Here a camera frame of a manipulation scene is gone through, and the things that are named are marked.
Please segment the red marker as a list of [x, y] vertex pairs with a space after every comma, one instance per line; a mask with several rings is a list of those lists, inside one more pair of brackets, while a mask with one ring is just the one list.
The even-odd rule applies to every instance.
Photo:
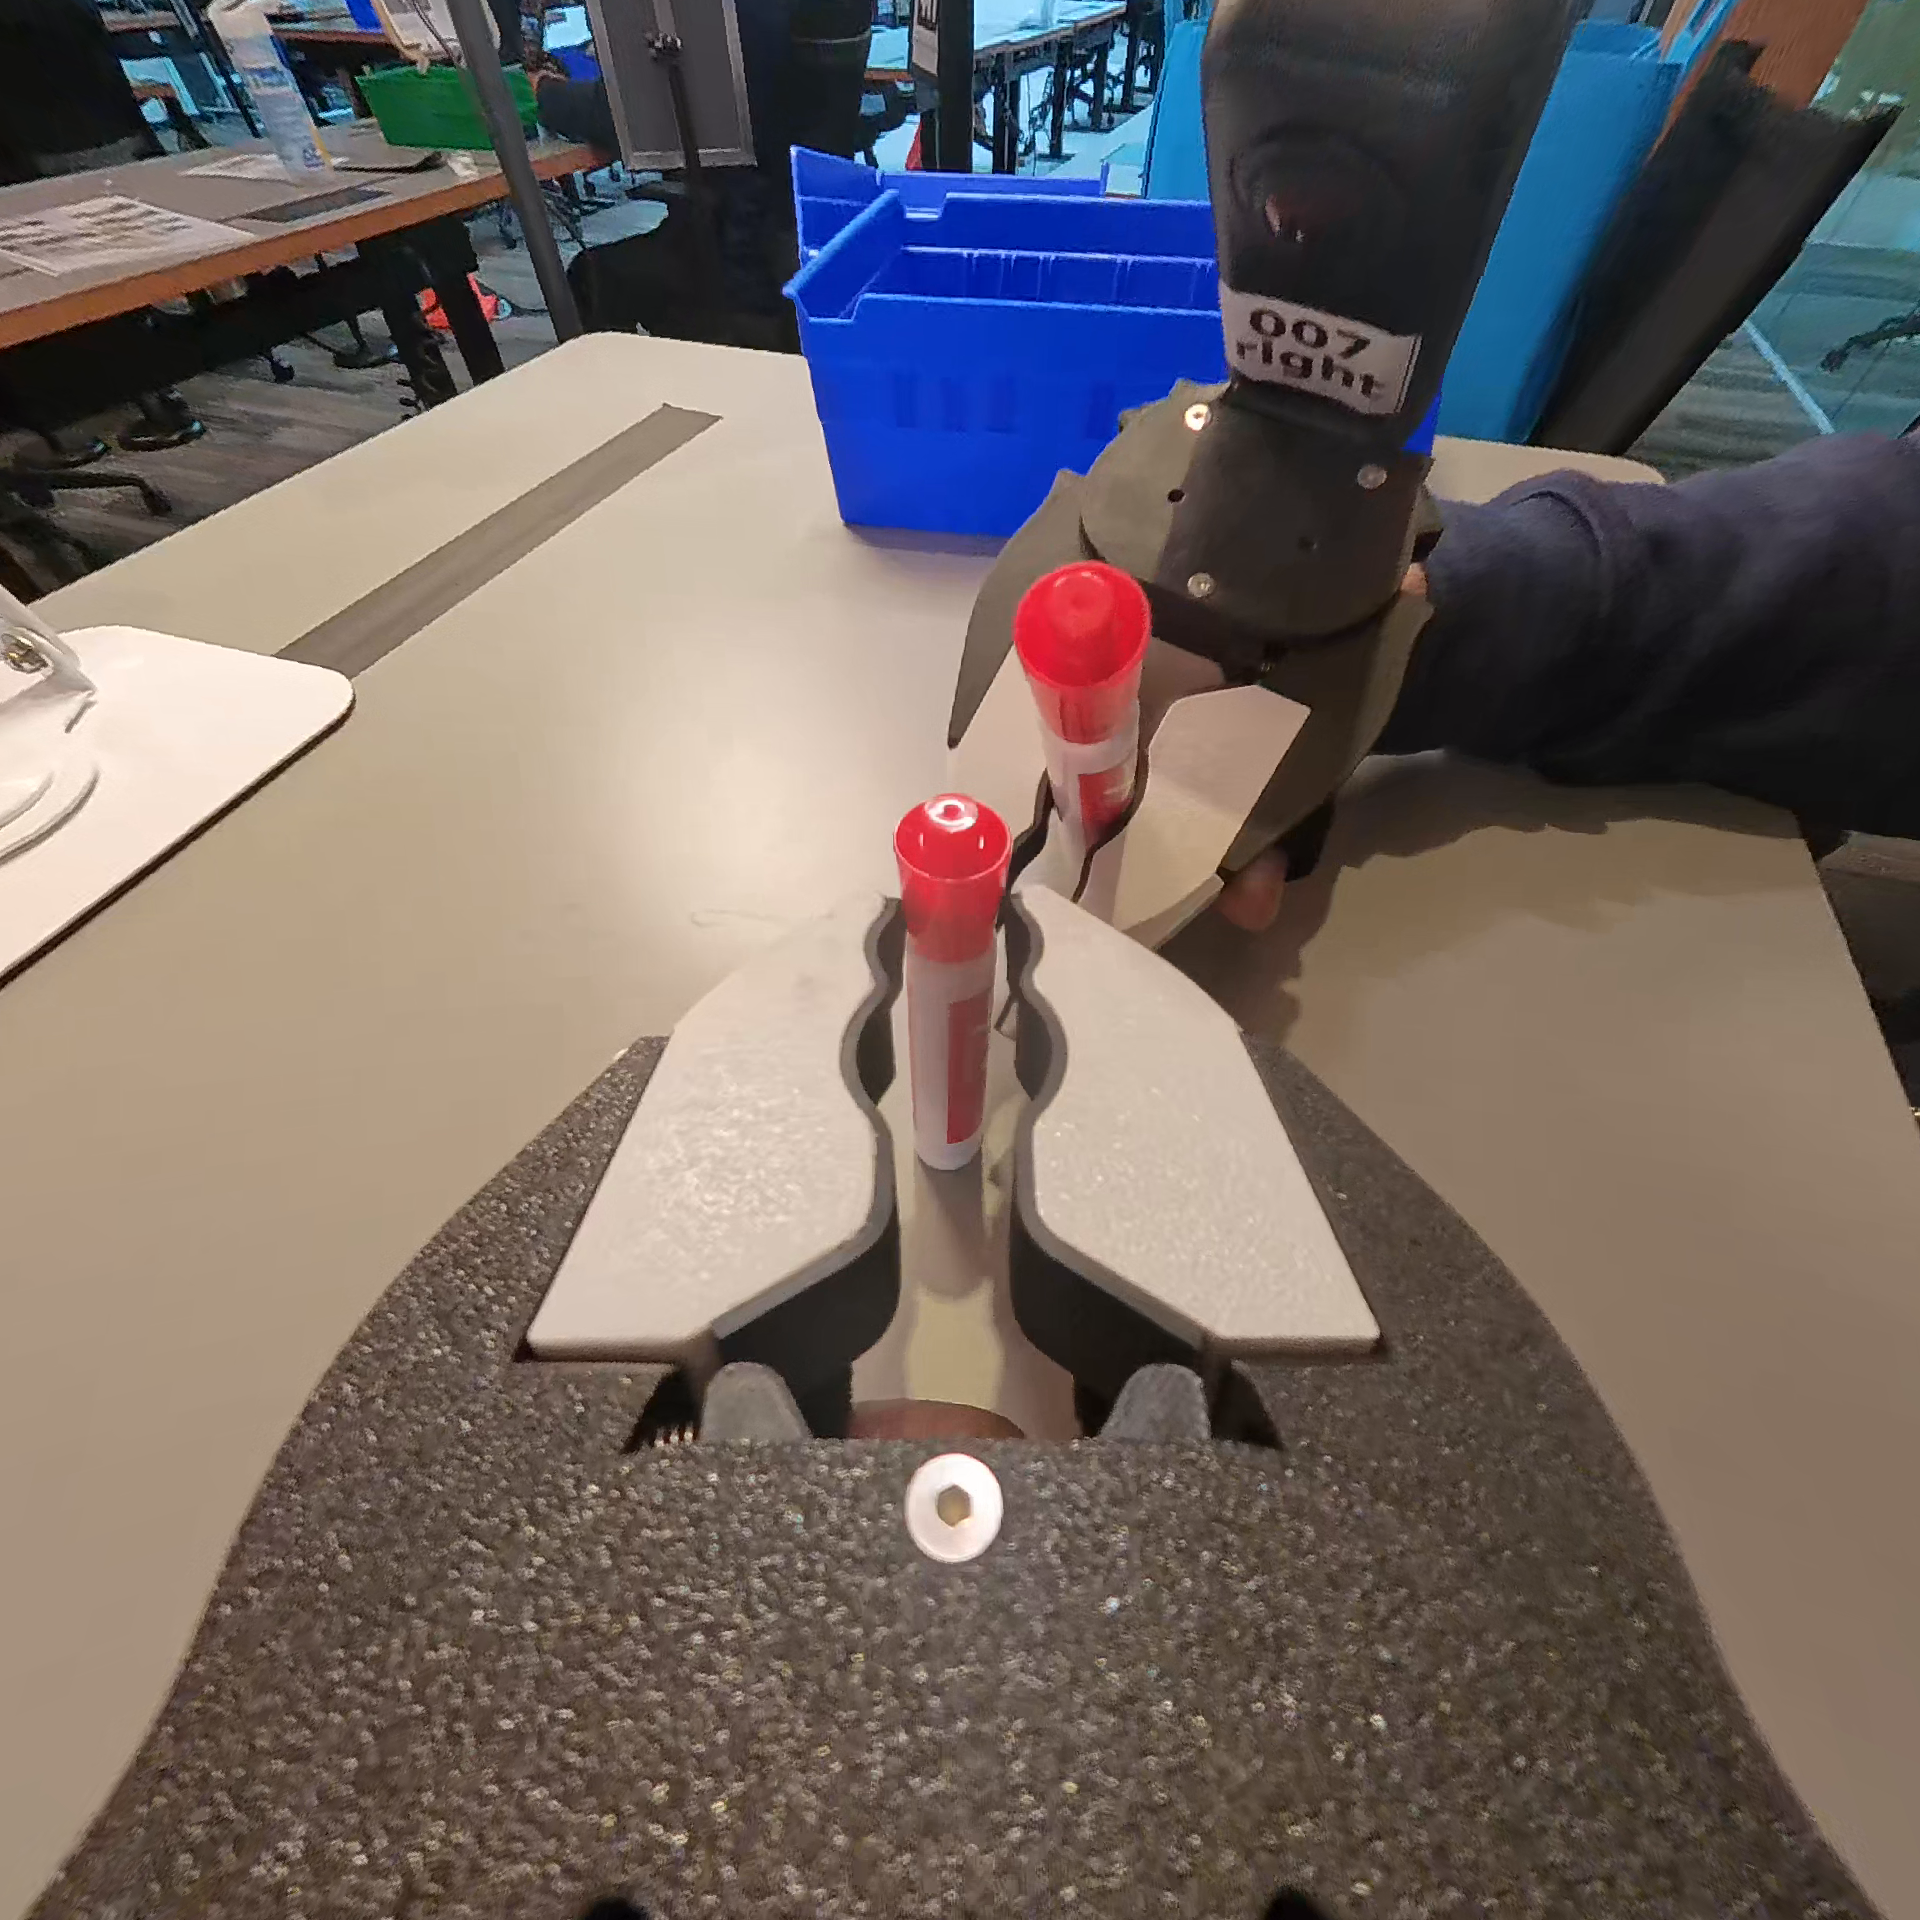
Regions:
[[890, 832], [910, 1122], [923, 1164], [965, 1164], [984, 1126], [984, 1013], [1010, 832], [994, 808], [938, 792]]
[[1084, 892], [1087, 851], [1136, 808], [1152, 604], [1117, 562], [1060, 562], [1016, 599], [1010, 650], [1045, 719], [1053, 872]]

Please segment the printed paper sheet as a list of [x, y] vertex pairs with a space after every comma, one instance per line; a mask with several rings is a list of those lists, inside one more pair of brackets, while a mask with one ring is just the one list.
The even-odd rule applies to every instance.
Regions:
[[0, 276], [107, 276], [129, 261], [207, 261], [207, 253], [245, 253], [253, 229], [162, 211], [143, 199], [82, 199], [82, 206], [50, 206], [50, 211], [11, 211], [0, 219]]

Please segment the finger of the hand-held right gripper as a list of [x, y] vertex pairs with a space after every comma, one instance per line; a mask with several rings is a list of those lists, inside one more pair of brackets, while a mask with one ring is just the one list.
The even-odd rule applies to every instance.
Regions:
[[1176, 697], [1143, 744], [1136, 811], [1084, 864], [1053, 824], [1045, 885], [1168, 946], [1222, 892], [1222, 851], [1300, 731], [1306, 707], [1251, 678]]
[[1076, 832], [1053, 808], [1045, 777], [1045, 715], [1010, 650], [1016, 599], [1084, 562], [1084, 467], [1060, 467], [1045, 506], [1004, 538], [969, 599], [954, 697], [950, 697], [950, 792], [994, 808], [1010, 824], [1010, 885], [1084, 892]]

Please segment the person's right forearm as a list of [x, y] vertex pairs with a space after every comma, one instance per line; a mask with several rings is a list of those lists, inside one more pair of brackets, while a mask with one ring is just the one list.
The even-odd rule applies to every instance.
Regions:
[[1920, 842], [1920, 436], [1446, 499], [1375, 753], [1712, 785], [1805, 832]]

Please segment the black foam panel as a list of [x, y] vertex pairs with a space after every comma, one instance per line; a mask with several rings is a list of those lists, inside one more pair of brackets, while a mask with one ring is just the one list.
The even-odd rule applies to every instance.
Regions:
[[1755, 83], [1755, 57], [1755, 40], [1727, 40], [1631, 183], [1528, 433], [1539, 443], [1622, 458], [1892, 143], [1894, 105], [1851, 119], [1787, 108]]

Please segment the black office chair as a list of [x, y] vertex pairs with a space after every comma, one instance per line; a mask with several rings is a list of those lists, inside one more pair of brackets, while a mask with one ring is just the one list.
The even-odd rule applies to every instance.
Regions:
[[[169, 499], [129, 477], [100, 467], [107, 443], [75, 433], [75, 405], [52, 402], [52, 372], [34, 372], [34, 350], [0, 350], [0, 433], [23, 436], [23, 458], [0, 461], [11, 517], [50, 517], [62, 497], [129, 497], [152, 517], [169, 517]], [[127, 458], [169, 458], [198, 443], [207, 412], [183, 393], [129, 393]]]

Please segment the wooden desk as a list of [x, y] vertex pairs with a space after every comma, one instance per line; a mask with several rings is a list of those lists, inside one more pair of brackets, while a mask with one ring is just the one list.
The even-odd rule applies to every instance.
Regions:
[[342, 133], [339, 170], [321, 183], [245, 183], [245, 167], [267, 167], [267, 143], [245, 143], [225, 153], [152, 153], [115, 170], [69, 170], [69, 183], [23, 183], [11, 185], [19, 211], [82, 206], [82, 199], [143, 199], [162, 211], [225, 219], [284, 199], [321, 185], [381, 185], [381, 206], [361, 206], [342, 219], [316, 229], [253, 229], [245, 253], [207, 261], [129, 261], [107, 276], [11, 276], [0, 282], [0, 344], [34, 350], [34, 372], [52, 372], [52, 402], [75, 412], [107, 412], [129, 393], [169, 393], [189, 375], [267, 357], [276, 344], [295, 344], [329, 323], [381, 323], [397, 344], [397, 372], [419, 405], [451, 402], [451, 372], [438, 350], [438, 326], [419, 323], [419, 290], [446, 313], [446, 340], [471, 372], [471, 380], [499, 375], [490, 323], [471, 290], [471, 211], [506, 206], [506, 183], [490, 153], [438, 153], [381, 151], [366, 124]]

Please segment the clear spray bottle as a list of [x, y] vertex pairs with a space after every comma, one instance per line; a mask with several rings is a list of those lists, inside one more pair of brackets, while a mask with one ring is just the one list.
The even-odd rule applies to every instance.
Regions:
[[287, 183], [321, 183], [329, 170], [329, 151], [321, 151], [321, 124], [295, 93], [295, 67], [267, 23], [267, 0], [211, 0], [207, 23], [217, 32], [225, 60], [232, 60], [232, 83], [276, 151], [276, 167]]

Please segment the grey metal panel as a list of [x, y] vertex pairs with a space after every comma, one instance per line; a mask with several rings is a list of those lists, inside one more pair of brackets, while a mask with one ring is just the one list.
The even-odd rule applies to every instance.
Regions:
[[588, 0], [621, 167], [754, 167], [740, 0]]

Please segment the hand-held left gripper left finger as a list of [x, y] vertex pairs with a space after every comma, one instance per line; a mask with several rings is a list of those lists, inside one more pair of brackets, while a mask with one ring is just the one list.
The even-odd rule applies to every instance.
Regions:
[[904, 1305], [904, 899], [846, 892], [665, 1034], [521, 1324], [531, 1354], [854, 1362]]

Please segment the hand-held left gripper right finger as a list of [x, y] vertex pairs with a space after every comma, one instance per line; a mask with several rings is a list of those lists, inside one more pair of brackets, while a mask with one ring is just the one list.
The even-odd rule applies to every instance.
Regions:
[[1235, 1022], [1029, 885], [1010, 899], [1010, 1305], [1060, 1362], [1368, 1354], [1375, 1313]]

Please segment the grey metal pole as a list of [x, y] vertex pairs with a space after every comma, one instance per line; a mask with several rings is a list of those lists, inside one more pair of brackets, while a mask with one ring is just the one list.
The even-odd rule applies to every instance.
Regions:
[[521, 151], [521, 124], [516, 124], [516, 93], [499, 82], [490, 5], [485, 0], [446, 0], [446, 23], [460, 40], [471, 93], [480, 93], [480, 119], [490, 133], [490, 167], [506, 183], [506, 206], [516, 206], [516, 229], [521, 229], [521, 261], [542, 276], [551, 326], [557, 326], [557, 344], [575, 344], [578, 340], [578, 298], [565, 282], [565, 253], [557, 253], [557, 229], [551, 229], [551, 206], [542, 206], [542, 170], [531, 170], [531, 151]]

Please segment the clear plastic container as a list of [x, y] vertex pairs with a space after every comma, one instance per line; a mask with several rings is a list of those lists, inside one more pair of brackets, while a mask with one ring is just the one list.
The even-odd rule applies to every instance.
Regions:
[[95, 673], [75, 650], [0, 585], [0, 864], [52, 842], [95, 797], [82, 707]]

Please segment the blue plastic bin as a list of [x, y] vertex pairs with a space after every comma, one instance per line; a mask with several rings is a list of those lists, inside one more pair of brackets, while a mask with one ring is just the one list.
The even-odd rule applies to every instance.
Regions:
[[881, 170], [864, 153], [788, 151], [801, 264], [846, 235], [881, 199], [933, 219], [950, 199], [1103, 199], [1103, 153], [1087, 170]]
[[1176, 375], [1222, 380], [1214, 211], [881, 199], [788, 276], [846, 522], [1016, 532]]

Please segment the person's right hand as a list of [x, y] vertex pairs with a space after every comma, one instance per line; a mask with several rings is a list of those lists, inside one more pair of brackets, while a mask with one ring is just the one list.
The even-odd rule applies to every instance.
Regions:
[[[1443, 538], [1435, 538], [1435, 583], [1422, 583], [1422, 562], [1408, 562], [1401, 585], [1421, 599], [1422, 631], [1421, 631], [1401, 697], [1389, 715], [1389, 753], [1468, 753], [1471, 738], [1496, 731], [1496, 707], [1511, 697], [1502, 686], [1511, 604], [1496, 583], [1496, 506], [1446, 499]], [[1306, 808], [1249, 872], [1227, 872], [1214, 909], [1249, 932], [1276, 925], [1276, 899], [1295, 874], [1315, 872], [1326, 832], [1330, 832], [1330, 797]]]

